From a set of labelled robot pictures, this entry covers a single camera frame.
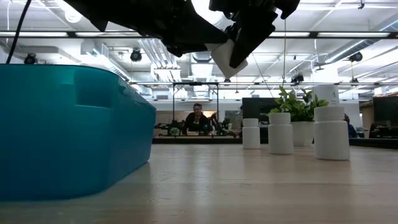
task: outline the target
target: table surface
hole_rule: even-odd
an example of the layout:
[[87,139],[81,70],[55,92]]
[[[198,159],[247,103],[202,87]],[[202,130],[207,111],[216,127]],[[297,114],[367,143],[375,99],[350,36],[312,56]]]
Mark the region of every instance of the table surface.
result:
[[105,192],[0,203],[0,223],[397,223],[398,151],[351,148],[320,161],[241,145],[153,145],[149,163]]

